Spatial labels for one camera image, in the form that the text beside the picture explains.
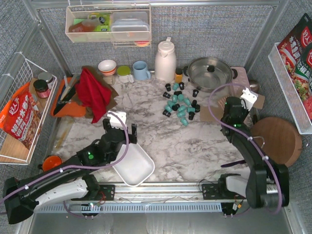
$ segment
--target red food package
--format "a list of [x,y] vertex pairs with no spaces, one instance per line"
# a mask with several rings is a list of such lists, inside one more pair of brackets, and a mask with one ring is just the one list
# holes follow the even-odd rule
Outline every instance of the red food package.
[[306,109],[308,116],[312,119],[312,97],[309,97],[307,100],[303,102],[303,106]]
[[39,126],[40,113],[34,110],[34,100],[28,87],[29,83],[19,88],[1,111],[0,128],[30,149]]
[[312,21],[307,13],[277,46],[289,73],[295,67],[304,48],[312,42]]
[[304,49],[291,77],[302,101],[312,96],[312,43]]

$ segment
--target red cloth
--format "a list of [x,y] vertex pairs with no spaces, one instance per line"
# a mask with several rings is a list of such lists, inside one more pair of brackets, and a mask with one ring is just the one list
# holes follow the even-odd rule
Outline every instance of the red cloth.
[[92,109],[94,115],[92,123],[97,123],[106,113],[106,106],[111,99],[112,91],[102,86],[86,68],[82,69],[80,82],[75,85],[75,89],[83,106]]

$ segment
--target wooden cutting board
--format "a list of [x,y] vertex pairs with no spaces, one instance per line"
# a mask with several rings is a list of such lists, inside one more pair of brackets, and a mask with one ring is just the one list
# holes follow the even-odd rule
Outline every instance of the wooden cutting board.
[[[265,140],[263,151],[272,160],[287,167],[293,165],[301,153],[302,138],[298,130],[288,121],[267,117],[257,122],[251,129],[252,136],[262,136]],[[262,139],[254,139],[259,146]]]

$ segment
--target small jar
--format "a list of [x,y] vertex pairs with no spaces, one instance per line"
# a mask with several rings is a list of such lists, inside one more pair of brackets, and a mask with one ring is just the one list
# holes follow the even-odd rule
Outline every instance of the small jar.
[[41,73],[38,75],[38,79],[45,80],[45,81],[48,83],[49,89],[52,89],[52,86],[53,86],[53,76],[52,76],[51,73],[48,73],[48,72],[41,72]]
[[34,82],[34,88],[39,98],[47,98],[50,95],[48,83],[45,80],[37,79]]
[[183,70],[181,68],[177,68],[175,70],[175,82],[178,84],[182,82],[182,73],[183,73]]

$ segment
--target cable tie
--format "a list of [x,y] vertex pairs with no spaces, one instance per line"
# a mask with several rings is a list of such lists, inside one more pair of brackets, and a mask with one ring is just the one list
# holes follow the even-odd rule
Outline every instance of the cable tie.
[[8,77],[12,78],[12,80],[14,80],[14,77],[13,77],[13,76],[11,76],[11,74],[10,74],[10,73],[7,73],[7,74],[2,74],[1,76],[8,76]]

